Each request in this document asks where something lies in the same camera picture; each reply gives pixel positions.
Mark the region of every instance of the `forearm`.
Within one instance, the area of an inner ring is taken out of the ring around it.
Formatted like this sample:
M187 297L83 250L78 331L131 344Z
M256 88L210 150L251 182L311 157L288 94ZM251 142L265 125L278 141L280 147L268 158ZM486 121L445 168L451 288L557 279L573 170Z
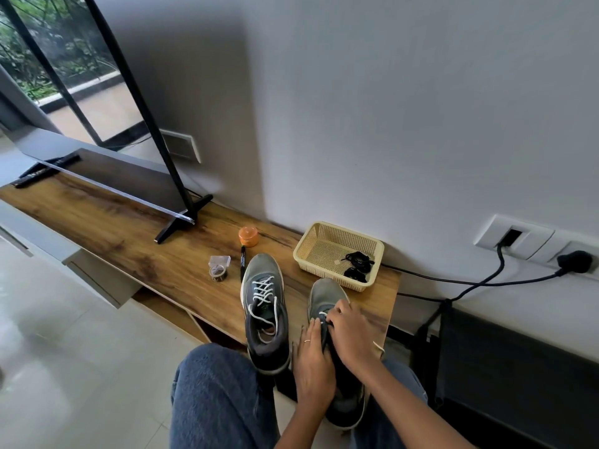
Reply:
M397 381L382 362L373 361L357 376L370 390L407 449L473 447L437 413Z
M324 413L308 404L298 403L276 449L310 449L323 418Z

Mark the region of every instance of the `basket rim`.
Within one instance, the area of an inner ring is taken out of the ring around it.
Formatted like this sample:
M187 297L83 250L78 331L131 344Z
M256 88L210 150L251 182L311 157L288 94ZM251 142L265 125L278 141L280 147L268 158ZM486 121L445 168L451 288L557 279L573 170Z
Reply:
M371 241L374 241L377 244L378 247L380 246L380 248L382 249L381 256L380 256L380 259L376 260L375 263L373 264L373 268L370 271L370 280L368 282L360 282L360 281L355 280L355 279L350 279L350 278L344 276L343 274L339 274L338 272L334 272L334 271L331 271L330 269L323 268L322 266L318 266L318 265L316 265L314 263L308 262L307 260L304 260L304 259L298 257L298 250L300 249L300 247L304 243L306 237L311 232L312 228L314 228L314 226L316 226L317 224L323 224L323 225L326 225L326 226L329 226L329 227L333 227L333 228L336 228L336 229L343 230L343 231L351 233L351 234L356 234L358 236L362 236L363 238L367 238L367 239L370 239ZM319 269L321 269L323 271L327 271L327 273L331 274L333 277L338 278L341 281L349 282L350 284L354 284L357 287L367 288L367 287L372 286L374 284L375 280L376 280L376 277L377 277L377 274L378 274L378 270L380 269L380 265L381 265L381 263L383 261L382 254L383 254L384 251L385 251L385 244L383 243L383 241L380 241L379 239L373 238L372 236L369 236L367 234L362 234L362 233L359 233L359 232L355 232L353 230L347 229L345 227L341 227L339 225L334 225L334 224L331 224L331 223L328 223L328 222L325 222L325 221L322 221L322 220L318 220L318 221L316 221L316 222L314 222L313 224L310 225L310 227L304 232L304 234L302 235L301 239L299 240L299 242L295 246L295 249L294 249L294 260L298 264L302 264L302 263L304 263L304 264L310 264L314 268L319 268Z

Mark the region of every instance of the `foliage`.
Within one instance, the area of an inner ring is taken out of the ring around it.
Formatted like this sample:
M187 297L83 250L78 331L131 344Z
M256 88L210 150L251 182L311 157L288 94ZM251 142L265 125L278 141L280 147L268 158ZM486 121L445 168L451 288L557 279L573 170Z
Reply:
M10 1L68 88L116 70L112 55L83 0ZM57 92L1 10L0 65L34 100Z

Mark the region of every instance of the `switch plate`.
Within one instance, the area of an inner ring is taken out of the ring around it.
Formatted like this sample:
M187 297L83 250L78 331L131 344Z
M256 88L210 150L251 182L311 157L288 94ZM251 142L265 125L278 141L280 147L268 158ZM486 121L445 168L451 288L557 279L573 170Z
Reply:
M167 144L167 150L172 156L182 157L201 164L198 147L191 135L181 134L172 130L161 129L164 143Z
M547 227L495 214L483 227L475 240L475 245L484 249L495 250L499 241L512 229L518 230L522 234L510 247L504 248L503 252L522 260L528 260L532 257L555 232L555 230Z
M593 263L591 270L586 274L580 274L591 279L599 280L599 239L569 232L567 230L556 230L553 236L541 247L530 261L559 269L557 257L570 254L577 250L584 250L591 254Z

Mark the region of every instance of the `white shoelace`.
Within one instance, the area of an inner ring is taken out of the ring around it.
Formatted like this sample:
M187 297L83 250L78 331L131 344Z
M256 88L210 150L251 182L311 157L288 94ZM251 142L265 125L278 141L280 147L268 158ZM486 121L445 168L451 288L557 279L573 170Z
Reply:
M318 315L324 315L324 316L326 317L327 313L326 313L326 312L318 312ZM383 352L383 354L385 353L385 349L384 349L383 347L381 347L381 346L380 346L380 345L379 345L377 342L375 342L374 340L373 340L373 344L374 344L374 346L375 346L375 347L377 347L377 348L378 348L380 351L382 351L382 352Z
M253 281L252 284L255 285L256 287L254 288L254 296L252 299L254 301L258 301L258 304L256 304L256 307L260 307L262 304L271 304L272 303L274 305L274 324L272 321L268 321L266 318L258 317L256 314L254 314L254 312L251 310L252 304L247 306L247 311L250 312L250 315L252 317L273 326L272 333L264 331L264 333L268 336L274 336L277 333L277 331L279 330L279 318L277 317L277 296L275 296L274 292L273 292L273 287L274 287L274 284L272 282L273 279L274 279L274 276L269 276L269 277L264 278L263 280ZM267 340L262 339L262 337L260 337L260 333L258 333L258 338L260 339L260 341L263 344L269 344L272 341L272 340L267 341Z

